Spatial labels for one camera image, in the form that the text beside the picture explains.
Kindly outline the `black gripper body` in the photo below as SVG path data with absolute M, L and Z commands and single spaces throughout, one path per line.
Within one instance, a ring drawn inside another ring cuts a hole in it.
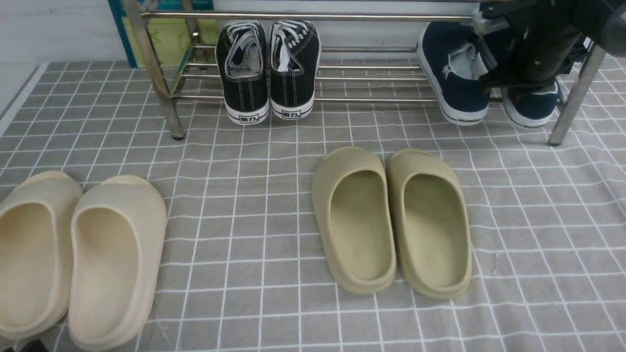
M 584 36 L 565 23 L 554 4 L 554 0 L 493 1 L 474 14 L 472 28 L 477 37 L 507 30 L 514 35 L 503 58 L 484 55 L 491 67 L 479 77 L 482 90 L 538 90 L 583 62 L 587 56 Z

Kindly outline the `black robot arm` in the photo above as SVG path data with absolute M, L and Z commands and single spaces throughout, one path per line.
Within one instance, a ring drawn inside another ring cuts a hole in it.
M 472 24 L 479 36 L 507 28 L 516 34 L 508 58 L 479 78 L 483 90 L 546 86 L 573 62 L 568 54 L 581 37 L 625 56 L 623 0 L 504 0 Z

